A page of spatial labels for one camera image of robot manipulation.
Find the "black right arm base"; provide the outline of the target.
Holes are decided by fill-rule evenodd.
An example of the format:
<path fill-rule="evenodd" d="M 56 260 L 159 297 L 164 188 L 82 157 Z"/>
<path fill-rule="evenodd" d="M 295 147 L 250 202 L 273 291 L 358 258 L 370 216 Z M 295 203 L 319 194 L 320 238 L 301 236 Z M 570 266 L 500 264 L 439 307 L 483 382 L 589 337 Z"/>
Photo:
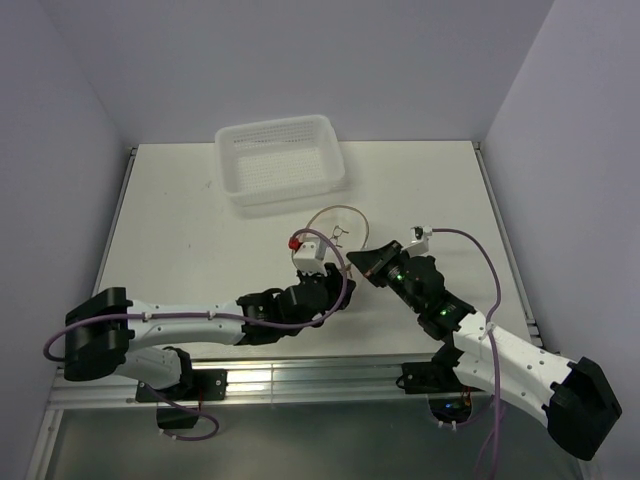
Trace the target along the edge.
<path fill-rule="evenodd" d="M 427 397 L 434 418 L 446 424 L 470 419 L 473 389 L 463 385 L 452 370 L 434 362 L 406 362 L 395 385 L 407 395 Z"/>

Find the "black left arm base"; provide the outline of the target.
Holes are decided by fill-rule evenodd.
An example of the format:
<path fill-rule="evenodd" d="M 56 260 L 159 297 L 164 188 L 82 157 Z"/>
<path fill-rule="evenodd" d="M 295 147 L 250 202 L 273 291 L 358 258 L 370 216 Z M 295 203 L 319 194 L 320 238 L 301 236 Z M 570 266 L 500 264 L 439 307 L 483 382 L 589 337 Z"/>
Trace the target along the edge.
<path fill-rule="evenodd" d="M 215 436 L 220 424 L 204 411 L 204 403 L 225 399 L 228 372 L 225 369 L 194 370 L 186 383 L 164 390 L 152 390 L 138 383 L 135 401 L 156 403 L 156 424 L 164 435 L 175 436 L 182 441 L 199 441 Z M 194 429 L 200 420 L 211 423 L 207 434 L 188 436 L 185 431 Z"/>

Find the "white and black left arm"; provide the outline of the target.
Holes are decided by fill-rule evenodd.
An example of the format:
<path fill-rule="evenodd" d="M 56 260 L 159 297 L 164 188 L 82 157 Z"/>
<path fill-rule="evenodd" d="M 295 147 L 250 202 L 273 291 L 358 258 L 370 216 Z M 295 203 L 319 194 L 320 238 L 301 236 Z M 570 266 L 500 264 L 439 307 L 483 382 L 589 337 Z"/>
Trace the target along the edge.
<path fill-rule="evenodd" d="M 246 294 L 210 308 L 146 304 L 110 287 L 67 313 L 64 377 L 72 382 L 120 375 L 183 399 L 195 386 L 183 345 L 263 346 L 318 328 L 345 309 L 356 283 L 333 263 L 297 275 L 297 284 Z"/>

